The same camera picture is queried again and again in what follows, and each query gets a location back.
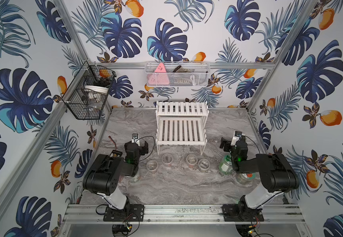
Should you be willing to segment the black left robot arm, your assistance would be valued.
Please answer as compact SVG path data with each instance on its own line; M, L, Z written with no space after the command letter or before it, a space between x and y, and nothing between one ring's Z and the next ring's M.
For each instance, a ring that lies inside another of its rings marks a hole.
M83 188L100 196L113 210L125 210L129 201L117 187L121 176L140 175L140 158L149 153L147 142L127 142L125 152L113 150L110 155L99 154L83 179Z

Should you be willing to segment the clear seed container red label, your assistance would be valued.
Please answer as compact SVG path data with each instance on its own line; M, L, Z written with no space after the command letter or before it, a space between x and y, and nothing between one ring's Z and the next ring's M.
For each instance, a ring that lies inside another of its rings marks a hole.
M198 158L193 154L187 155L186 163L189 168L194 168L198 163Z

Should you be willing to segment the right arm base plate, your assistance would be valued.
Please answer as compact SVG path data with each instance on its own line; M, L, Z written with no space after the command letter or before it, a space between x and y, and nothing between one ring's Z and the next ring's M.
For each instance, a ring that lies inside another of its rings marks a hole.
M262 209L252 209L243 204L224 204L222 213L225 222L264 221Z

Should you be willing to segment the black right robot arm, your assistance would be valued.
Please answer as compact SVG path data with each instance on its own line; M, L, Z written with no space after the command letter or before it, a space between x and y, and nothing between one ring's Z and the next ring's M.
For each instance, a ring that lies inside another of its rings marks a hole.
M220 143L220 148L230 153L232 168L237 174L258 173L260 177L260 184L240 198L239 209L261 209L277 195L299 188L299 178L284 155L259 153L249 160L245 137L237 139L236 143L222 138Z

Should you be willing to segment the clear seed container orange label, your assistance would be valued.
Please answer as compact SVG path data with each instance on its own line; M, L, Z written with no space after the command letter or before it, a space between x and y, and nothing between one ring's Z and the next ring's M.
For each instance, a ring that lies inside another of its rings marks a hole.
M198 169L200 172L207 172L210 168L210 162L207 159L200 159L198 162Z

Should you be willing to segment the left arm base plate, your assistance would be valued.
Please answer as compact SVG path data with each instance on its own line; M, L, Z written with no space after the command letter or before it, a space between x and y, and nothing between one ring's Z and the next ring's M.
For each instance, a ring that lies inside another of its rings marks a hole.
M103 215L104 222L142 222L145 206L142 204L129 204L122 210L107 207Z

